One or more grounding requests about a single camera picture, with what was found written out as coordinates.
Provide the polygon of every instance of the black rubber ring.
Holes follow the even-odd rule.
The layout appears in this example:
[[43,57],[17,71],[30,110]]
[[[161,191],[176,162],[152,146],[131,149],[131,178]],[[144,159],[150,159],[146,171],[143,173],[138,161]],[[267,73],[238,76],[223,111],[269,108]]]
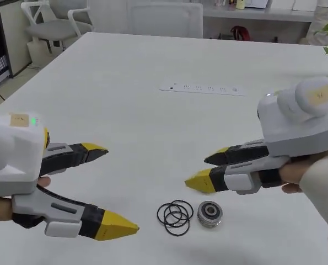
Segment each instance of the black rubber ring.
[[177,202],[177,203],[185,203],[185,204],[187,204],[187,205],[191,208],[192,213],[191,213],[191,215],[189,216],[189,219],[191,219],[191,218],[193,217],[193,215],[194,215],[194,210],[193,210],[192,205],[189,204],[188,202],[186,202],[185,200],[175,200],[175,201],[172,202],[172,204],[175,204],[176,202]]
[[[172,205],[172,204],[171,204],[171,203],[165,203],[165,204],[163,204],[162,206],[160,206],[159,209],[158,209],[158,211],[157,211],[157,218],[158,218],[159,222],[162,223],[163,225],[164,225],[165,223],[168,224],[168,225],[175,225],[175,224],[177,224],[178,222],[180,222],[180,220],[178,220],[177,222],[173,222],[173,223],[170,224],[170,223],[168,223],[168,222],[165,220],[165,215],[163,215],[163,217],[164,217],[164,221],[160,219],[160,217],[159,217],[159,212],[160,212],[160,210],[161,210],[163,207],[167,206],[166,209],[165,209],[165,211],[166,211],[167,208],[170,207],[170,205]],[[181,217],[182,217],[182,211],[181,211],[181,209],[180,209],[179,207],[178,207],[178,209],[180,210],[179,213],[181,214]]]
[[[186,214],[184,214],[181,210],[178,212],[178,211],[171,211],[171,207],[172,206],[174,206],[174,207],[177,207],[177,208],[183,208],[184,209],[184,211],[186,212]],[[175,216],[174,214],[175,213],[180,213],[181,214],[181,217],[180,218],[178,218],[177,216]],[[178,222],[176,222],[176,223],[168,223],[167,222],[167,219],[168,219],[168,216],[169,215],[171,215],[171,216],[173,216],[174,218],[176,218],[176,219],[178,219]],[[165,211],[164,211],[164,221],[165,221],[165,223],[164,223],[164,225],[166,224],[166,225],[168,225],[168,226],[170,226],[170,227],[172,227],[172,228],[180,228],[180,227],[183,227],[184,225],[186,225],[187,224],[187,222],[189,221],[189,218],[188,218],[188,211],[187,211],[187,209],[185,208],[185,207],[183,207],[182,205],[179,205],[179,204],[170,204],[170,206],[168,206],[166,209],[165,209]]]
[[[165,214],[166,214],[166,211],[167,211],[167,209],[169,209],[170,210],[170,213],[172,213],[172,211],[171,211],[171,207],[176,207],[176,208],[182,208],[182,209],[184,209],[185,210],[185,212],[186,212],[186,214],[187,214],[187,216],[188,216],[188,211],[187,211],[187,209],[184,207],[184,206],[182,206],[182,205],[180,205],[180,204],[176,204],[176,203],[174,203],[174,202],[172,202],[172,203],[170,203],[170,205],[168,206],[168,207],[166,207],[166,209],[165,209],[165,211],[164,211],[164,218],[165,218]],[[178,220],[180,220],[180,221],[185,221],[185,220],[187,220],[187,218],[186,219],[182,219],[182,214],[181,214],[181,217],[180,218],[178,218],[176,215],[174,215],[174,214],[171,214],[174,218],[176,218],[176,219],[178,219]]]
[[165,226],[165,229],[166,229],[166,231],[170,234],[170,235],[172,235],[172,236],[176,236],[176,237],[179,237],[179,236],[184,236],[184,235],[186,235],[187,234],[187,232],[188,232],[188,230],[190,229],[190,227],[191,227],[191,221],[190,221],[190,219],[188,218],[188,215],[186,215],[186,217],[187,217],[187,222],[188,222],[188,227],[187,227],[187,229],[186,229],[186,231],[185,232],[183,232],[183,233],[181,233],[181,234],[174,234],[174,233],[172,233],[170,230],[169,230],[169,228],[168,228],[168,226],[167,225],[164,225]]

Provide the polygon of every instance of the hand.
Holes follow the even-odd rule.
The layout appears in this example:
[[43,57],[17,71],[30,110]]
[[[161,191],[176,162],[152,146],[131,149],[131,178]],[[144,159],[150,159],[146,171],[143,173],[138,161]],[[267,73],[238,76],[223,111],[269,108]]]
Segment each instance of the hand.
[[[49,177],[41,177],[37,182],[42,187],[47,187],[51,183]],[[9,221],[12,219],[12,200],[0,198],[0,221]]]
[[284,181],[282,190],[288,194],[302,192],[299,183],[303,175],[315,162],[326,156],[328,156],[328,151],[312,155],[309,159],[304,161],[286,164],[280,168],[279,174],[281,179]]

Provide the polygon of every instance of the ball bearing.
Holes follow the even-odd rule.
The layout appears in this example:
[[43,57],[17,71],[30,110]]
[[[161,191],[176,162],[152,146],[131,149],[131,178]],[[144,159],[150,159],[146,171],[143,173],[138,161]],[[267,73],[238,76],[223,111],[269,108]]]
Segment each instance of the ball bearing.
[[221,223],[223,210],[211,201],[202,202],[198,208],[198,220],[206,228],[214,228]]

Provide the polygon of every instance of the power outlet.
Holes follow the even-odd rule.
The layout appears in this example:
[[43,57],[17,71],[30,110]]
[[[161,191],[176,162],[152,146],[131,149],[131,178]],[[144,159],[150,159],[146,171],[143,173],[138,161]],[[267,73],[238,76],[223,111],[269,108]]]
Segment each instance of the power outlet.
[[202,93],[202,94],[219,94],[230,96],[247,96],[244,89],[241,88],[228,88],[222,86],[202,86],[199,84],[177,84],[172,86],[162,86],[162,91],[175,91],[175,92],[188,92],[188,93]]

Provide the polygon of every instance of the table surface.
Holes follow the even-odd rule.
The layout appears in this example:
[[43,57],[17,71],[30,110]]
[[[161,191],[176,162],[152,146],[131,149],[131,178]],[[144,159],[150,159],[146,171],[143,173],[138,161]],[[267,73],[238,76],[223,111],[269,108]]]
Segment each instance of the table surface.
[[[217,149],[262,137],[259,99],[298,81],[328,75],[321,47],[87,33],[0,105],[35,111],[51,141],[94,142],[104,158],[53,176],[50,190],[117,212],[140,226],[119,240],[52,238],[44,226],[0,222],[0,265],[189,264],[328,265],[328,227],[303,194],[279,188],[239,196],[202,195],[184,180]],[[245,88],[247,97],[163,92],[163,83]],[[223,223],[192,219],[172,237],[157,208],[214,200]]]
[[235,6],[226,4],[215,7],[211,4],[204,5],[204,16],[215,18],[239,18],[258,20],[278,20],[290,22],[312,22],[314,12],[299,10],[284,10],[277,8],[245,8],[238,10]]

